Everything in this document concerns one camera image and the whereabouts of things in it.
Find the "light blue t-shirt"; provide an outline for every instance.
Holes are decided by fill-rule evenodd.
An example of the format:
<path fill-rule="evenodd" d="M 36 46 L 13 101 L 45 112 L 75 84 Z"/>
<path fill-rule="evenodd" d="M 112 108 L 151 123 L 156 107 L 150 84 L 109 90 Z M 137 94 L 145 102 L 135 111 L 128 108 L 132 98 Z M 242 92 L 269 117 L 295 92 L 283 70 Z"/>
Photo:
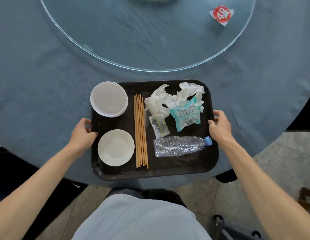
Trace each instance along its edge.
<path fill-rule="evenodd" d="M 161 200 L 115 194 L 104 200 L 72 240 L 211 240 L 185 207 Z"/>

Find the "plastic bottle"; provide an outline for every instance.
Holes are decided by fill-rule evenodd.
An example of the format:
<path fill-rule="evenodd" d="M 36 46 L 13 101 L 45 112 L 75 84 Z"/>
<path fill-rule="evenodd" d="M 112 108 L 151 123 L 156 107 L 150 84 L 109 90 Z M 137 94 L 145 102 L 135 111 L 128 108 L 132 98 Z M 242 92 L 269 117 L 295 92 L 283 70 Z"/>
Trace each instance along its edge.
<path fill-rule="evenodd" d="M 153 140 L 156 157 L 174 157 L 199 152 L 212 145 L 211 138 L 196 136 L 167 136 Z"/>

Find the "tray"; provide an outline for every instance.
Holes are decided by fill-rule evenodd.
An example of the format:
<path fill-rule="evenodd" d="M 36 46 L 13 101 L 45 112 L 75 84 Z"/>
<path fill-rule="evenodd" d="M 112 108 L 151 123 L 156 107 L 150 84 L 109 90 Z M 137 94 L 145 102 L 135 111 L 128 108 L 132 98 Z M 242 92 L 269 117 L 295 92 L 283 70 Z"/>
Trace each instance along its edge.
<path fill-rule="evenodd" d="M 134 126 L 134 95 L 141 93 L 144 98 L 148 98 L 162 84 L 168 84 L 165 88 L 167 93 L 176 94 L 180 91 L 179 84 L 189 82 L 201 85 L 205 89 L 203 94 L 204 111 L 201 114 L 201 124 L 192 124 L 186 126 L 181 132 L 177 132 L 175 119 L 169 115 L 165 120 L 169 128 L 170 135 L 178 136 L 198 136 L 206 137 L 209 134 L 209 125 L 207 121 L 213 119 L 212 101 L 207 86 L 198 80 L 170 80 L 170 81 L 141 81 L 141 82 L 121 82 L 119 83 L 126 91 L 128 96 L 128 107 L 119 117 L 107 118 L 96 113 L 92 108 L 92 131 L 98 132 L 98 137 L 92 145 L 92 167 L 94 173 L 103 180 L 117 181 L 126 179 L 159 177 L 189 173 L 205 173 L 213 169 L 218 161 L 218 146 L 213 140 L 213 145 L 206 147 L 198 153 L 187 154 L 174 157 L 155 157 L 153 140 L 155 134 L 152 126 L 149 124 L 146 128 L 147 150 L 149 169 L 141 166 L 136 168 L 136 152 L 132 158 L 122 166 L 111 167 L 106 165 L 98 156 L 97 145 L 100 138 L 108 131 L 121 129 L 127 131 L 135 141 Z"/>

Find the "bundle of chopsticks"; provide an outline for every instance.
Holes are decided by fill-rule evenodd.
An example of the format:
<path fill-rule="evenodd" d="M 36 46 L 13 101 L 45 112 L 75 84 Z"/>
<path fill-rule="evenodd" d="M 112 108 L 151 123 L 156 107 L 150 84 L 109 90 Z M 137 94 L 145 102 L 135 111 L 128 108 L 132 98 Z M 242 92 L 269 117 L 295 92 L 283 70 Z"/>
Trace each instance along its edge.
<path fill-rule="evenodd" d="M 135 115 L 135 146 L 136 167 L 146 166 L 148 168 L 147 143 L 145 132 L 144 99 L 141 94 L 134 96 Z"/>

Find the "white napkin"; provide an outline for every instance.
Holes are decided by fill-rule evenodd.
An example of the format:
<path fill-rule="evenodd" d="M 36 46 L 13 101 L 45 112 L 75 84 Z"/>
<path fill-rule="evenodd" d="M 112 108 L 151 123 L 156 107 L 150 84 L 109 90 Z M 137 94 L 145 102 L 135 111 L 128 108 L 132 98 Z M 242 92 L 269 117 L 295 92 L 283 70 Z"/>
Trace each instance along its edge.
<path fill-rule="evenodd" d="M 187 98 L 193 96 L 197 99 L 197 103 L 195 105 L 202 105 L 204 102 L 202 101 L 202 96 L 204 91 L 204 87 L 188 82 L 181 82 L 179 87 L 181 88 L 180 92 L 177 92 L 177 95 L 171 95 L 165 91 L 165 88 L 168 87 L 167 84 L 161 85 L 157 88 L 152 96 L 145 98 L 145 110 L 149 110 L 152 116 L 163 114 L 166 118 L 169 116 L 169 110 L 172 108 L 178 108 L 185 105 L 188 100 Z M 204 107 L 201 106 L 200 112 L 203 112 Z"/>

